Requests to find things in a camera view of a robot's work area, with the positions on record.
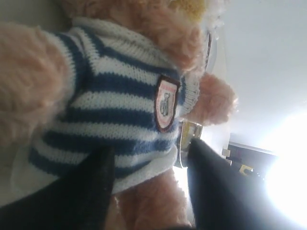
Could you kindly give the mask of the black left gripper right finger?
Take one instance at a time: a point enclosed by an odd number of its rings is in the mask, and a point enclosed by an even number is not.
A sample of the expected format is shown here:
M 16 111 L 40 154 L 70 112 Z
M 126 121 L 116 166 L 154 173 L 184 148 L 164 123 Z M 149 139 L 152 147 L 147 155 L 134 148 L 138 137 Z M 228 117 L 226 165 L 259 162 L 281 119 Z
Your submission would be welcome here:
M 198 230 L 302 230 L 269 200 L 264 184 L 236 172 L 204 141 L 188 153 L 189 195 Z

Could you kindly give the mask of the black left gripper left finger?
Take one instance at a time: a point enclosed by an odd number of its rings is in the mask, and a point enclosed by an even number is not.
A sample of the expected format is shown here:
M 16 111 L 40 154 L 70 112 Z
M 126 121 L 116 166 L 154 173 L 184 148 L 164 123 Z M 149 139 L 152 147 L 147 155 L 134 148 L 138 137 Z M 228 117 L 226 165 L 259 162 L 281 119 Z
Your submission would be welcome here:
M 112 148 L 91 153 L 50 185 L 0 208 L 2 230 L 103 230 L 114 184 Z

